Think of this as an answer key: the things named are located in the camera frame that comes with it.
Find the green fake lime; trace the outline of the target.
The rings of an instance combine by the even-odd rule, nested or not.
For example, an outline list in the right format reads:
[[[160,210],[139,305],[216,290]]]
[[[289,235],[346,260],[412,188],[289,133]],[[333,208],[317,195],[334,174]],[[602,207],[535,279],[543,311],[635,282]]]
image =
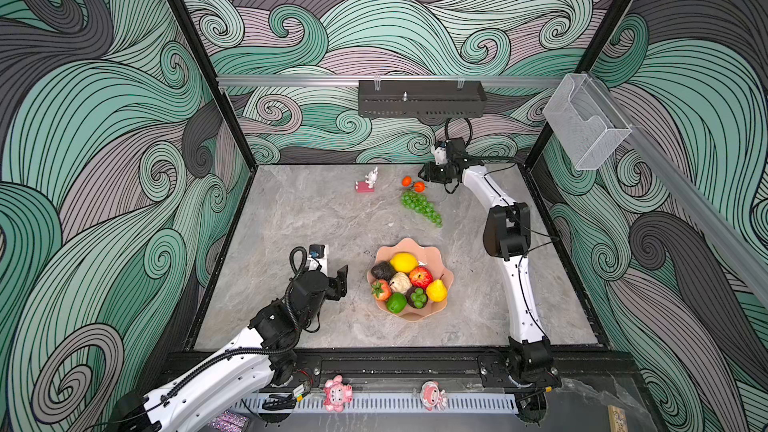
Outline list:
[[[408,302],[403,293],[393,292],[386,302],[386,309],[392,314],[400,314],[407,305]]]

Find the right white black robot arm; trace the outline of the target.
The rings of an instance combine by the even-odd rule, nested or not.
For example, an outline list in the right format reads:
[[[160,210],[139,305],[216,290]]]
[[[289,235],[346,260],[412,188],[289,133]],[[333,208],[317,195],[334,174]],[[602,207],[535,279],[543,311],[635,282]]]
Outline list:
[[[451,137],[449,124],[444,122],[444,138],[435,143],[433,160],[422,167],[418,177],[443,186],[464,186],[487,209],[482,242],[502,274],[510,315],[507,369],[513,387],[531,391],[557,388],[561,381],[553,370],[551,341],[541,324],[530,280],[530,208],[495,182],[486,167],[488,158],[467,152],[473,136]]]

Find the pink scalloped fruit bowl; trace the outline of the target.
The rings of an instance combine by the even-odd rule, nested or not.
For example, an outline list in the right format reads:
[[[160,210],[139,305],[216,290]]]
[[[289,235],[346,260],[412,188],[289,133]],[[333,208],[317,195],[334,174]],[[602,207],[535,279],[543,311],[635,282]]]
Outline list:
[[[446,309],[454,274],[436,247],[404,238],[378,249],[366,279],[381,311],[416,322]]]

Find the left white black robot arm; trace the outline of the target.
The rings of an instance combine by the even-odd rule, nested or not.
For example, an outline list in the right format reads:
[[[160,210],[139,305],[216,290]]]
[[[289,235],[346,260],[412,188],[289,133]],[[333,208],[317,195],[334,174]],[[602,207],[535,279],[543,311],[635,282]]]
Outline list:
[[[297,246],[282,296],[263,307],[233,339],[189,371],[143,396],[118,401],[99,431],[197,431],[229,406],[292,379],[301,336],[319,330],[325,301],[347,293],[346,266],[331,276],[327,246]]]

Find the small yellow fake pear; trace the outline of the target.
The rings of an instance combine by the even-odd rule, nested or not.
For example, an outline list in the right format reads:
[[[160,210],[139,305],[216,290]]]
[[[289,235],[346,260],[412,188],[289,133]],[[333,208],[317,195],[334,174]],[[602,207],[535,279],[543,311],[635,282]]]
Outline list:
[[[442,279],[436,279],[426,287],[425,292],[430,301],[440,303],[447,298],[448,288]]]

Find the dark fake avocado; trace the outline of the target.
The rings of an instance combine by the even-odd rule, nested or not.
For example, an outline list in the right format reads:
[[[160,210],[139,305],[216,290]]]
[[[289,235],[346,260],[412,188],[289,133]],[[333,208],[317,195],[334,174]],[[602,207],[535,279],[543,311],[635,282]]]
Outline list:
[[[391,281],[397,273],[395,268],[388,261],[382,261],[375,264],[370,272],[374,279],[384,280],[386,282]]]

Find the red fake apple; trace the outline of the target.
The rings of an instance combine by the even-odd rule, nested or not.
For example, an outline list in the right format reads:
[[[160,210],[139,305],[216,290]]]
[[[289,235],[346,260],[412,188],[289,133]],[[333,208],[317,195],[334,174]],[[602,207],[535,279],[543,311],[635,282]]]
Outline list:
[[[426,289],[426,287],[433,281],[431,272],[424,266],[414,268],[408,276],[412,286],[421,287],[423,289]]]

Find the green fake grape bunch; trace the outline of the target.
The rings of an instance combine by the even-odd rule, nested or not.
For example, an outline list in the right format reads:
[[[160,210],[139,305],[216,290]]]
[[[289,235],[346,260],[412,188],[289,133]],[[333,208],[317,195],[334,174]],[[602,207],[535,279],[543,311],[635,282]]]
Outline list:
[[[413,190],[406,190],[401,195],[401,203],[407,209],[423,216],[436,227],[443,226],[441,214],[435,209],[435,206],[424,195]]]

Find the dark purple fake mangosteen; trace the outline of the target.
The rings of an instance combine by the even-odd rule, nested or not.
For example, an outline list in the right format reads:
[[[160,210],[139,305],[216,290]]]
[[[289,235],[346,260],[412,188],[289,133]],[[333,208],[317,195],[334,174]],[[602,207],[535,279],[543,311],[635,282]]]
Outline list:
[[[412,286],[405,293],[405,297],[408,305],[415,309],[423,309],[429,302],[425,290],[421,287]]]

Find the yellow fake lemon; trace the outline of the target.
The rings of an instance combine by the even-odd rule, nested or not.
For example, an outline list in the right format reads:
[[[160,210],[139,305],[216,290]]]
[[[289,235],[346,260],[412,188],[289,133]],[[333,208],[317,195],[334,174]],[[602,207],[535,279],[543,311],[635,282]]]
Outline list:
[[[410,274],[419,266],[418,259],[408,252],[398,252],[390,260],[390,265],[398,273]]]

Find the red fake strawberry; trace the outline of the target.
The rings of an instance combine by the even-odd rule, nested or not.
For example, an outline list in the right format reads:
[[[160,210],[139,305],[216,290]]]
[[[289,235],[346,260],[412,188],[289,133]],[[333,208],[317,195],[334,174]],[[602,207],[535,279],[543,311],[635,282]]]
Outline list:
[[[377,279],[371,284],[371,293],[376,301],[386,302],[392,295],[389,283],[383,279]]]

